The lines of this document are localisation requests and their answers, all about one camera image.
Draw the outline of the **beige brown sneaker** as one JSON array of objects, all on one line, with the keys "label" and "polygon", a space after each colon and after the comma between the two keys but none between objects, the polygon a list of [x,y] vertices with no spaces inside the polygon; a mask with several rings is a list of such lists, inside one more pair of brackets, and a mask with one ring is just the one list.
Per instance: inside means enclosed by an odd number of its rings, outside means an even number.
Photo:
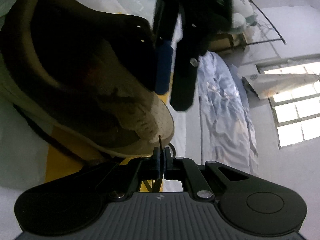
[{"label": "beige brown sneaker", "polygon": [[77,0],[17,0],[1,56],[2,96],[102,152],[146,156],[174,135],[142,17]]}]

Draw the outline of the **blue printed bed sheet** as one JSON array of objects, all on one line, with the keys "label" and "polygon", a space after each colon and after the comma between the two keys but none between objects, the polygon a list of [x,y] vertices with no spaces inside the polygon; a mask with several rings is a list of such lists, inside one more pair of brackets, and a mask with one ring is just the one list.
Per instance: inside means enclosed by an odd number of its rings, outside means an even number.
[{"label": "blue printed bed sheet", "polygon": [[178,16],[171,42],[173,49],[170,92],[167,107],[175,125],[171,144],[176,156],[201,163],[199,93],[196,88],[198,68],[190,63],[192,58],[183,37],[183,24]]}]

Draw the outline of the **crumpled blue duvet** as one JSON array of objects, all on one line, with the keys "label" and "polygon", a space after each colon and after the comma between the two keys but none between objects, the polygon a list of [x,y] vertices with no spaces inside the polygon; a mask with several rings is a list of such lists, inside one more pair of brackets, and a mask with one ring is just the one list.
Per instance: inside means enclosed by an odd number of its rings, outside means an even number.
[{"label": "crumpled blue duvet", "polygon": [[207,52],[197,71],[202,163],[217,161],[257,175],[258,152],[248,97],[236,66]]}]

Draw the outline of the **patterned window curtain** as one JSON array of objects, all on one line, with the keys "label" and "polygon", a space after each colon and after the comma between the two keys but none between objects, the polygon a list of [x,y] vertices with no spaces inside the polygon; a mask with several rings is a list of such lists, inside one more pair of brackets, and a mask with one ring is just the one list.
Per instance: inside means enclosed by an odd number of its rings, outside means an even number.
[{"label": "patterned window curtain", "polygon": [[260,100],[319,81],[316,74],[252,74],[242,77],[247,88]]}]

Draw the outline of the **white yellow plastic mailer bag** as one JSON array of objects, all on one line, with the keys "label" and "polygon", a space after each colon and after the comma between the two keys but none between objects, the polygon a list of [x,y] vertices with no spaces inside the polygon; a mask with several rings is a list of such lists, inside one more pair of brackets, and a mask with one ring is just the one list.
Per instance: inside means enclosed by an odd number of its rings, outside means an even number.
[{"label": "white yellow plastic mailer bag", "polygon": [[[17,0],[1,0],[1,29]],[[128,14],[115,0],[77,0],[93,10]],[[15,190],[78,171],[83,162],[121,157],[102,152],[79,137],[23,110],[1,95],[1,185]],[[127,157],[144,157],[137,155]]]}]

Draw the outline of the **window with bars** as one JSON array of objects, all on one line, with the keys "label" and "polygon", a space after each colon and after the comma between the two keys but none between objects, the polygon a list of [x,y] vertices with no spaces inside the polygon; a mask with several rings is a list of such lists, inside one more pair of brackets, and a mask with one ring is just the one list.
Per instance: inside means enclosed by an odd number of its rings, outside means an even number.
[{"label": "window with bars", "polygon": [[[319,56],[257,64],[260,74],[319,74]],[[279,148],[319,138],[319,81],[272,96]]]}]

